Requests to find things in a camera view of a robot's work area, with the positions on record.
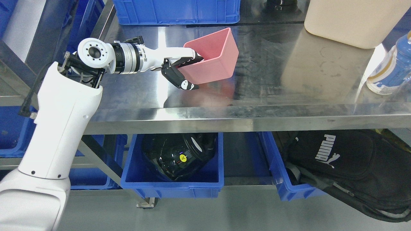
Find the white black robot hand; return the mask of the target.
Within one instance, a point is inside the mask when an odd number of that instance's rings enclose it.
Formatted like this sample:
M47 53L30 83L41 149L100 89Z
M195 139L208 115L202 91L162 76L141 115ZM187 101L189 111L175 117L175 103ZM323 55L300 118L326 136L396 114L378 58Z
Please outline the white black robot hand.
M139 72L160 71L161 74L175 87L182 90L199 89L197 84L191 83L179 70L180 67L204 61L204 57L192 48L166 47L151 49L143 43L136 43L139 51Z

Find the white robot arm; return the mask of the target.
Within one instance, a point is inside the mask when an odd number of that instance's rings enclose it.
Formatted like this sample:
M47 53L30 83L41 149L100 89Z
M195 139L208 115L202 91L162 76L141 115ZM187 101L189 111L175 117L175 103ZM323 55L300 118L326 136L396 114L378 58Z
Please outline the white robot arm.
M38 92L36 124L19 166L1 180L2 231L54 231L70 194L69 171L84 130L96 112L103 88L66 77L69 69L97 77L105 72L136 73L146 61L141 38L104 43L82 40L77 52L53 62Z

